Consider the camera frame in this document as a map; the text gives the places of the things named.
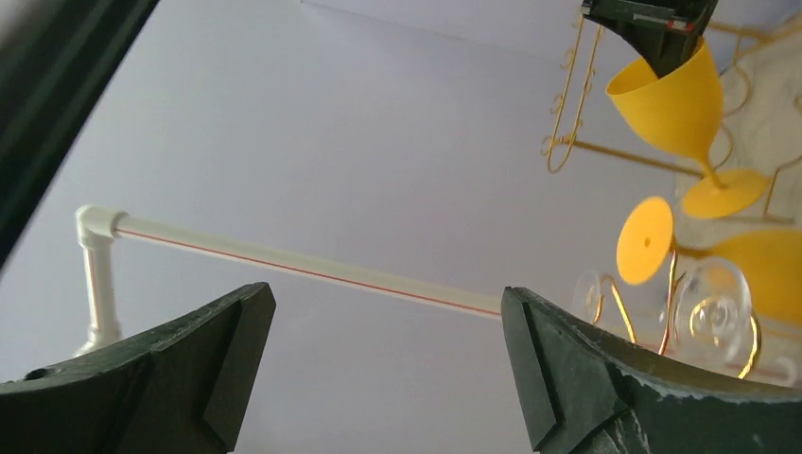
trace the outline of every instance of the gray wall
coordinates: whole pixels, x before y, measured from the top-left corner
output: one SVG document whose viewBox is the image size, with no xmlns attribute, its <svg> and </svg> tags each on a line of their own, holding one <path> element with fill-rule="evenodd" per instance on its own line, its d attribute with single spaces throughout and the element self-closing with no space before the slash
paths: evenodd
<svg viewBox="0 0 802 454">
<path fill-rule="evenodd" d="M 609 77 L 583 136 L 659 156 L 604 98 Z M 84 203 L 565 302 L 581 270 L 615 269 L 627 213 L 671 176 L 580 150 L 550 176 L 538 151 L 563 81 L 553 62 L 289 0 L 163 2 L 5 270 L 0 379 L 85 339 Z M 237 452 L 529 452 L 497 321 L 129 241 L 114 260 L 127 335 L 272 284 Z"/>
</svg>

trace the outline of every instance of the black pole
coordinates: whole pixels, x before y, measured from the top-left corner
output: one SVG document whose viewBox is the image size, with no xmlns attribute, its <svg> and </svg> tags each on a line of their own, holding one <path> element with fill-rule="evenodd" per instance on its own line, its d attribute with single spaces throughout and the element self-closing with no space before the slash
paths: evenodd
<svg viewBox="0 0 802 454">
<path fill-rule="evenodd" d="M 159 0 L 28 0 L 0 41 L 0 271 Z"/>
</svg>

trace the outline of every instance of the wall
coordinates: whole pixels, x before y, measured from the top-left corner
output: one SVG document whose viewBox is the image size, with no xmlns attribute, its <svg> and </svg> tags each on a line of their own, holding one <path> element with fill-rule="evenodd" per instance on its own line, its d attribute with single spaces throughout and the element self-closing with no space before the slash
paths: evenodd
<svg viewBox="0 0 802 454">
<path fill-rule="evenodd" d="M 672 184 L 579 150 L 548 175 L 538 150 L 563 81 L 551 63 L 290 0 L 163 2 L 5 270 L 0 379 L 85 339 L 84 203 L 565 302 L 581 270 L 614 270 L 626 214 Z M 588 102 L 583 134 L 642 149 L 601 89 Z M 237 452 L 529 452 L 497 321 L 150 245 L 114 254 L 128 335 L 273 286 Z"/>
</svg>

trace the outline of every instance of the yellow disc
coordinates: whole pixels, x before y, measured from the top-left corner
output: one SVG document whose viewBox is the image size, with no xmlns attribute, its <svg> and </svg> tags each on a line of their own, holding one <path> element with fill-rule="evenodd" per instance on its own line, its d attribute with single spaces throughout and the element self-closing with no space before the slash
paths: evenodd
<svg viewBox="0 0 802 454">
<path fill-rule="evenodd" d="M 638 286 L 660 270 L 671 251 L 674 215 L 661 197 L 642 201 L 624 223 L 619 236 L 616 262 L 621 279 Z"/>
<path fill-rule="evenodd" d="M 755 170 L 732 168 L 717 173 L 724 185 L 716 187 L 710 177 L 695 184 L 682 199 L 682 211 L 697 219 L 734 215 L 760 199 L 769 179 Z"/>
</svg>

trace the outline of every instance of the white pipe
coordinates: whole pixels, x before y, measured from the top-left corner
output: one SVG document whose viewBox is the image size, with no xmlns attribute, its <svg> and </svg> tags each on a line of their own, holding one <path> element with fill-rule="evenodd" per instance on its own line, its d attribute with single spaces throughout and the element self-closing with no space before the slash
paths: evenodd
<svg viewBox="0 0 802 454">
<path fill-rule="evenodd" d="M 78 238 L 84 248 L 86 284 L 92 314 L 89 341 L 78 355 L 121 339 L 114 303 L 111 245 L 126 237 L 203 253 L 264 268 L 302 275 L 342 286 L 391 295 L 416 303 L 446 307 L 497 319 L 501 299 L 438 286 L 384 272 L 343 265 L 317 257 L 289 253 L 218 236 L 133 218 L 127 213 L 84 206 L 76 213 Z"/>
</svg>

